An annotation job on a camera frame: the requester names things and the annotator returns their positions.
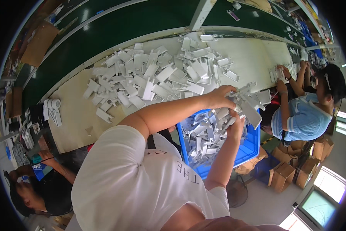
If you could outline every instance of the person in white t-shirt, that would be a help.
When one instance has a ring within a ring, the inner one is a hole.
[[[225,187],[244,119],[231,110],[237,119],[227,129],[205,182],[157,133],[201,109],[234,109],[235,103],[224,97],[230,91],[236,89],[221,86],[206,95],[153,104],[105,131],[89,151],[72,189],[82,230],[267,230],[229,217]],[[150,135],[154,149],[146,147]]]

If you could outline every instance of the blue plastic bin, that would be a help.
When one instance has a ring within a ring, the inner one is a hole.
[[[201,110],[193,114],[197,115],[200,113],[206,113],[209,112],[210,109]],[[188,156],[186,145],[184,143],[184,135],[181,123],[177,124],[177,131],[179,136],[179,142],[182,148],[182,155],[184,162],[189,165],[189,159],[191,157]],[[244,141],[243,145],[240,145],[239,150],[237,152],[237,156],[235,159],[235,164],[233,167],[237,167],[243,163],[245,163],[248,160],[251,160],[255,158],[259,154],[259,148],[260,148],[260,125],[257,127],[256,130],[254,130],[254,127],[252,125],[247,126],[247,139]],[[193,170],[202,178],[205,179],[208,176],[209,170],[211,166],[198,166],[197,168],[194,168]]]

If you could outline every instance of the white t-shirt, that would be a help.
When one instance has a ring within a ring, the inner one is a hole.
[[[160,230],[182,205],[206,219],[229,216],[226,189],[208,191],[166,138],[156,149],[135,128],[112,127],[94,144],[79,170],[72,203],[83,231]]]

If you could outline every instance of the light blue shirt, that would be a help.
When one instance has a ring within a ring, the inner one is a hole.
[[[311,141],[323,135],[332,116],[314,105],[318,103],[316,94],[305,92],[304,96],[291,100],[288,103],[290,117],[287,119],[285,141]],[[282,118],[280,108],[272,117],[273,136],[281,139]]]

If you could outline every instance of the woman in light blue shirt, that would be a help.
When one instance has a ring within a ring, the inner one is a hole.
[[[277,83],[280,106],[270,104],[266,111],[260,114],[263,121],[260,127],[263,131],[285,141],[311,141],[321,136],[327,129],[335,105],[346,98],[346,84],[341,70],[334,64],[328,64],[316,74],[316,94],[305,92],[291,78],[288,69],[282,65],[286,80],[290,81],[292,89],[298,96],[288,101],[288,90],[283,81]],[[269,112],[274,111],[272,118]]]

